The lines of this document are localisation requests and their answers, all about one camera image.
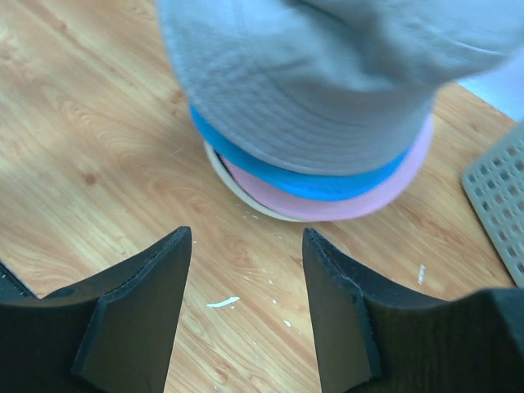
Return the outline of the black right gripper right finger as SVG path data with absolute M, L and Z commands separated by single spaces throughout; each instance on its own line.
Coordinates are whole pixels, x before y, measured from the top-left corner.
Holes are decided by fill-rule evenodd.
M 521 289 L 436 299 L 353 260 L 312 228 L 302 254 L 322 391 L 522 391 Z

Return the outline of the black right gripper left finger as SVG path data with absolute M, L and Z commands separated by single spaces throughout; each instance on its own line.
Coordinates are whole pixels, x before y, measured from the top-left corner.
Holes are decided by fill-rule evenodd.
M 4 392 L 162 392 L 192 253 L 181 227 L 45 297 L 1 302 Z

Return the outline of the blue hat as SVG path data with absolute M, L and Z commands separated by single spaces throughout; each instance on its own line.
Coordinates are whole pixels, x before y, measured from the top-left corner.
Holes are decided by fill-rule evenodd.
M 385 180 L 400 167 L 408 152 L 378 169 L 347 176 L 302 174 L 262 161 L 227 140 L 194 106 L 189 106 L 196 130 L 225 164 L 241 169 L 257 179 L 295 197 L 315 201 L 342 201 L 360 196 Z

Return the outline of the pink bucket hat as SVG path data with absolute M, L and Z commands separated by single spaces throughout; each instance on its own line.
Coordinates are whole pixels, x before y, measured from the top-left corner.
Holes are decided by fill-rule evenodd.
M 225 164 L 237 183 L 255 200 L 280 214 L 305 222 L 342 221 L 369 215 L 393 202 L 415 179 L 427 157 L 433 135 L 428 116 L 400 167 L 372 190 L 344 201 L 313 201 L 287 194 L 247 172 Z

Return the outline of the beige bucket hat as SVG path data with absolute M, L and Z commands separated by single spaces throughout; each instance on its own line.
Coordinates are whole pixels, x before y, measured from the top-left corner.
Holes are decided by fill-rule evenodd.
M 222 183 L 236 197 L 238 197 L 242 202 L 244 202 L 250 208 L 258 211 L 262 215 L 266 215 L 273 219 L 278 219 L 281 221 L 293 222 L 293 223 L 305 223 L 305 220 L 303 219 L 296 219 L 296 218 L 289 217 L 287 215 L 280 214 L 277 211 L 271 210 L 267 206 L 264 206 L 263 204 L 259 203 L 237 183 L 237 181 L 235 180 L 233 175 L 229 172 L 227 166 L 225 165 L 225 163 L 223 163 L 223 161 L 221 160 L 221 157 L 213 149 L 213 147 L 206 141 L 203 142 L 203 147 L 204 147 L 204 151 L 206 153 L 208 161 L 210 162 L 211 167 L 213 168 L 217 176 L 220 178 Z

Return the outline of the grey hat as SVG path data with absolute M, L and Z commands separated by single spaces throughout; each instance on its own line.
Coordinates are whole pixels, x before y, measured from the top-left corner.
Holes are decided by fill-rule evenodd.
M 243 151 L 305 174 L 365 173 L 420 132 L 437 90 L 523 44 L 520 1 L 160 1 L 196 111 Z

